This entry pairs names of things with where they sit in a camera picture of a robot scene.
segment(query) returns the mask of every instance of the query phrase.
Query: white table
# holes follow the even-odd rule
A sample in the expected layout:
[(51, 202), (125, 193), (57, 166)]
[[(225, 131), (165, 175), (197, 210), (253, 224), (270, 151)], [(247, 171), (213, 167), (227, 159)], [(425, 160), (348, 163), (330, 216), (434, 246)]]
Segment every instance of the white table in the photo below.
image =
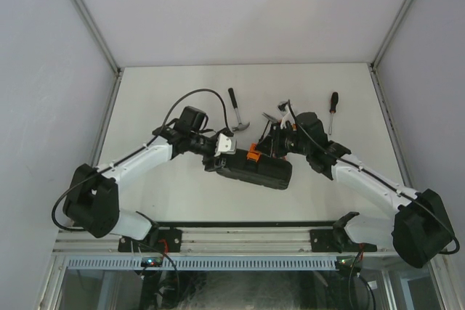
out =
[[(332, 139), (368, 166), (401, 182), (364, 63), (127, 68), (100, 162), (120, 158), (149, 140), (171, 105), (202, 87), (223, 96), (231, 126), (237, 121), (227, 88), (234, 88), (242, 119), (251, 121), (247, 130), (236, 134), (238, 146), (244, 149), (262, 134), (266, 123), (262, 112), (279, 116), (277, 103), (289, 98), (298, 111), (315, 111), (327, 130), (329, 98), (338, 91)], [(221, 105), (213, 94), (188, 97), (172, 117), (178, 117), (185, 105), (207, 112), (209, 127), (223, 127)], [(206, 173), (200, 155), (180, 155), (120, 193), (120, 206), (142, 211), (156, 221), (327, 221), (349, 211), (382, 214), (356, 192), (315, 173), (303, 156), (289, 155), (288, 160), (294, 167), (292, 180), (281, 191)]]

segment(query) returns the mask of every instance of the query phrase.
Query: screwdriver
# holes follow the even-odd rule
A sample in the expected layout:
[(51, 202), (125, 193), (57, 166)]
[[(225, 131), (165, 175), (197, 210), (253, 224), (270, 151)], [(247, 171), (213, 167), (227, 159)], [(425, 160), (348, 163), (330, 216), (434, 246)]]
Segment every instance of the screwdriver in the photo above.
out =
[(331, 106), (329, 107), (329, 113), (331, 116), (329, 120), (329, 130), (328, 130), (329, 135), (333, 133), (333, 116), (334, 116), (334, 113), (336, 112), (336, 106), (338, 102), (339, 102), (339, 94), (337, 92), (333, 92), (333, 94), (331, 95)]

